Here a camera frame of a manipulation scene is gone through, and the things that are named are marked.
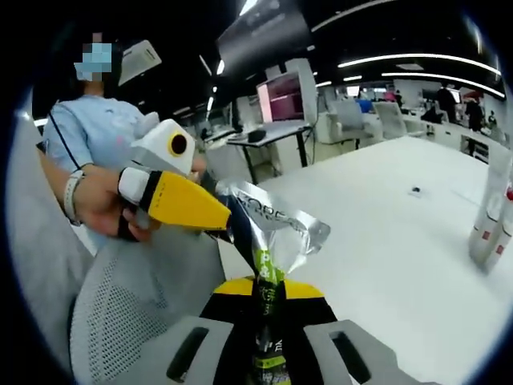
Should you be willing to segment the person's left hand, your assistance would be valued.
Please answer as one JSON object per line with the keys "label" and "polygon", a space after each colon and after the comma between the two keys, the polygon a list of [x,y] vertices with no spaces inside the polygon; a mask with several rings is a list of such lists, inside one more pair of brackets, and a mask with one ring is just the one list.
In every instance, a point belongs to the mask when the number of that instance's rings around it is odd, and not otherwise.
{"label": "person's left hand", "polygon": [[137,241],[147,241],[160,228],[150,221],[147,229],[137,225],[135,214],[123,208],[118,194],[119,172],[92,164],[83,167],[84,178],[74,193],[76,217],[88,228],[108,237],[119,236],[119,219],[124,217]]}

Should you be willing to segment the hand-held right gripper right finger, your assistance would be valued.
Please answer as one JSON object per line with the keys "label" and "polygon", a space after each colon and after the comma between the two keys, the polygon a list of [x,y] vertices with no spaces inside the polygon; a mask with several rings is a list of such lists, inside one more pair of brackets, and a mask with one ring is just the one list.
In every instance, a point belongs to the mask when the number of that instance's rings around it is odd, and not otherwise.
{"label": "hand-held right gripper right finger", "polygon": [[349,319],[339,321],[311,285],[285,282],[284,352],[293,384],[404,384],[386,344]]}

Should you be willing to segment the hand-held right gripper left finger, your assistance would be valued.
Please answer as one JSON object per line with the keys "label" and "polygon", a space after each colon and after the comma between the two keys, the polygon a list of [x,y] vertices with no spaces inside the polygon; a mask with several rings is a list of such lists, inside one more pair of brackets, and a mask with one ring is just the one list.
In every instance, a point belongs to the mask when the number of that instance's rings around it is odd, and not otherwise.
{"label": "hand-held right gripper left finger", "polygon": [[253,384],[252,279],[217,287],[199,317],[184,316],[144,343],[139,384]]}

